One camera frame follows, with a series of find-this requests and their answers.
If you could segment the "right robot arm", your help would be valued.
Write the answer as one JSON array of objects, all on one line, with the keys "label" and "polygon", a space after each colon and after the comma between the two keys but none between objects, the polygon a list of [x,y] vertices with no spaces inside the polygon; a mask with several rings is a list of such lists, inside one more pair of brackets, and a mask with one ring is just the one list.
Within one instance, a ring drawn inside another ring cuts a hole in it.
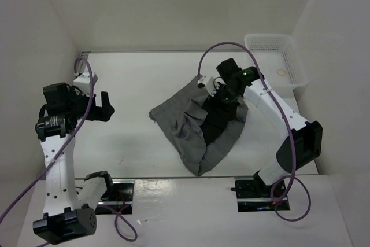
[{"label": "right robot arm", "polygon": [[250,101],[276,128],[283,143],[273,162],[254,174],[253,190],[265,197],[273,184],[300,169],[321,153],[323,128],[318,121],[309,122],[291,108],[271,87],[256,67],[242,69],[229,58],[217,66],[221,82],[201,76],[198,87],[205,88],[208,97],[203,103],[207,116],[201,130],[205,143],[213,143],[236,119],[241,98]]}]

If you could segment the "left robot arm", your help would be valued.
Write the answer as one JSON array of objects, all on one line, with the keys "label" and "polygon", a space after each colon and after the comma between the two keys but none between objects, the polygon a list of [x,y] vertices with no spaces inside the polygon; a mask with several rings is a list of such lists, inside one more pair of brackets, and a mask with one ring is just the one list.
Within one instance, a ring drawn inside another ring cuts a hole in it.
[{"label": "left robot arm", "polygon": [[52,245],[93,235],[97,229],[95,209],[100,200],[114,196],[115,186],[107,171],[88,174],[76,189],[74,149],[76,132],[83,120],[107,122],[115,109],[107,92],[101,106],[95,96],[76,86],[56,83],[43,88],[35,131],[45,158],[46,199],[43,216],[33,222],[34,234]]}]

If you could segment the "grey pleated skirt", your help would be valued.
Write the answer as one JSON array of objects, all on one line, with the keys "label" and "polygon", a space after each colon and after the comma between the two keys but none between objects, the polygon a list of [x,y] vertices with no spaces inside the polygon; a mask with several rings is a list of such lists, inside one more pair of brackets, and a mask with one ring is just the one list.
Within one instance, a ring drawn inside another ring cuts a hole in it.
[{"label": "grey pleated skirt", "polygon": [[245,126],[248,106],[243,100],[236,109],[236,119],[228,122],[222,134],[206,144],[201,124],[207,112],[202,105],[208,96],[206,89],[197,87],[193,78],[170,99],[149,112],[170,143],[179,153],[184,166],[195,176],[211,171],[236,144]]}]

